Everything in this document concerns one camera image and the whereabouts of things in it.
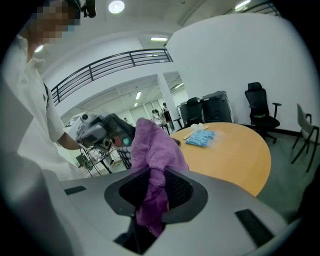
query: ceiling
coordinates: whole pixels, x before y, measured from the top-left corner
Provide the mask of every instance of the ceiling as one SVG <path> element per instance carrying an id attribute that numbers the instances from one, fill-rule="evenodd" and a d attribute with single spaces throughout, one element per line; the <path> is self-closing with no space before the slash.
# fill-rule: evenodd
<path id="1" fill-rule="evenodd" d="M 45 59 L 43 69 L 59 62 L 66 55 L 78 54 L 85 47 L 101 41 L 125 37 L 138 37 L 144 49 L 162 48 L 163 42 L 151 42 L 152 36 L 170 37 L 177 30 L 192 23 L 223 15 L 242 0 L 122 0 L 125 8 L 121 13 L 108 10 L 112 0 L 95 0 L 96 17 L 82 18 L 81 25 L 52 40 L 42 51 L 35 54 Z M 263 0 L 251 0 L 254 5 Z"/>
<path id="2" fill-rule="evenodd" d="M 179 73 L 166 73 L 164 77 L 171 93 L 175 93 L 184 88 L 182 85 L 175 89 L 177 85 L 182 83 Z M 137 92 L 141 92 L 138 100 L 136 100 Z M 160 99 L 161 97 L 162 93 L 159 85 L 157 84 L 157 76 L 145 76 L 143 78 L 119 84 L 113 89 L 84 102 L 82 105 L 72 108 L 63 115 L 62 121 L 66 124 L 71 117 L 82 112 L 95 114 L 109 112 L 119 114 L 123 111 L 133 109 L 135 107 L 135 103 L 137 103 L 138 107 L 144 103 Z"/>

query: wooden table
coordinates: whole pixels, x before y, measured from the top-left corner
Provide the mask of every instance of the wooden table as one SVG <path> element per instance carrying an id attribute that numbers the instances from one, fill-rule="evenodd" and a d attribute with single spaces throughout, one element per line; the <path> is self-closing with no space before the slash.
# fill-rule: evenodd
<path id="1" fill-rule="evenodd" d="M 271 156 L 264 139 L 254 130 L 235 123 L 206 123 L 207 131 L 221 131 L 224 138 L 216 148 L 186 144 L 183 139 L 192 129 L 186 128 L 172 135 L 181 141 L 181 151 L 196 173 L 232 182 L 256 196 L 267 182 Z"/>

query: white shirt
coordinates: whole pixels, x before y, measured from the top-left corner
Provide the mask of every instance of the white shirt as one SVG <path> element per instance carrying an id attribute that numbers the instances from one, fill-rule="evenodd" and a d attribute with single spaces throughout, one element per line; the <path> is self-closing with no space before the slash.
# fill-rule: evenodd
<path id="1" fill-rule="evenodd" d="M 84 178 L 75 165 L 58 154 L 54 143 L 64 134 L 64 124 L 49 89 L 47 106 L 46 89 L 38 72 L 45 61 L 33 58 L 27 63 L 27 48 L 27 40 L 18 35 L 2 63 L 1 103 L 5 120 L 1 149 L 55 172 L 59 180 Z"/>

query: ceiling light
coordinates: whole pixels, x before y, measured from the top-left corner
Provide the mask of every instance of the ceiling light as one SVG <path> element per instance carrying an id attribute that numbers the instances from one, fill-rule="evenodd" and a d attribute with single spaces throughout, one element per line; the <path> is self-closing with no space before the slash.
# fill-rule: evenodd
<path id="1" fill-rule="evenodd" d="M 37 49 L 35 49 L 34 52 L 35 52 L 35 53 L 40 52 L 43 47 L 44 47 L 43 45 L 40 45 Z"/>
<path id="2" fill-rule="evenodd" d="M 136 97 L 135 97 L 136 100 L 138 100 L 138 99 L 140 98 L 140 94 L 141 94 L 141 91 L 138 91 L 138 92 L 136 93 Z"/>
<path id="3" fill-rule="evenodd" d="M 249 4 L 250 2 L 251 2 L 251 0 L 245 0 L 245 1 L 241 2 L 241 3 L 239 3 L 234 9 L 235 10 L 240 9 L 241 7 Z"/>
<path id="4" fill-rule="evenodd" d="M 182 86 L 184 83 L 182 82 L 182 83 L 180 83 L 179 85 L 177 85 L 176 87 L 174 87 L 174 89 L 177 89 L 177 88 L 179 88 L 180 86 Z"/>
<path id="5" fill-rule="evenodd" d="M 109 12 L 112 14 L 121 13 L 125 8 L 125 3 L 122 1 L 113 1 L 109 4 Z"/>
<path id="6" fill-rule="evenodd" d="M 165 37 L 151 37 L 151 41 L 167 41 L 168 38 L 165 38 Z"/>

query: office chair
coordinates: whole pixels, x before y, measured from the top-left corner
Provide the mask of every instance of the office chair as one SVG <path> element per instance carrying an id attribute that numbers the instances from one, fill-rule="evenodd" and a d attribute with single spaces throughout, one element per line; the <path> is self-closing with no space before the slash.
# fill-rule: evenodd
<path id="1" fill-rule="evenodd" d="M 271 136 L 267 131 L 274 129 L 280 125 L 276 119 L 278 106 L 282 104 L 273 102 L 275 105 L 274 117 L 269 115 L 266 90 L 262 88 L 259 82 L 248 83 L 248 90 L 245 91 L 245 96 L 249 101 L 251 109 L 250 119 L 251 124 L 255 125 L 257 131 L 263 138 L 268 137 L 273 139 L 273 143 L 277 142 L 277 138 Z"/>
<path id="2" fill-rule="evenodd" d="M 202 120 L 202 105 L 197 97 L 190 98 L 186 102 L 186 115 L 186 127 L 204 122 Z"/>
<path id="3" fill-rule="evenodd" d="M 316 149 L 317 149 L 317 145 L 318 145 L 319 127 L 314 126 L 314 125 L 311 124 L 312 123 L 311 114 L 304 113 L 299 104 L 297 104 L 297 109 L 298 109 L 298 124 L 301 127 L 301 131 L 300 131 L 298 137 L 296 138 L 296 141 L 295 141 L 295 143 L 294 143 L 292 148 L 293 149 L 295 148 L 298 140 L 302 136 L 304 137 L 304 144 L 303 144 L 302 148 L 300 149 L 299 153 L 292 160 L 291 164 L 293 164 L 297 160 L 297 158 L 300 156 L 300 154 L 305 149 L 305 147 L 306 147 L 306 153 L 308 154 L 310 140 L 311 140 L 311 137 L 312 137 L 313 133 L 315 132 L 316 136 L 315 136 L 315 141 L 314 141 L 314 148 L 313 148 L 313 152 L 312 152 L 312 155 L 311 155 L 310 163 L 308 165 L 308 168 L 306 169 L 306 172 L 309 172 L 309 169 L 311 167 L 312 161 L 314 160 Z"/>

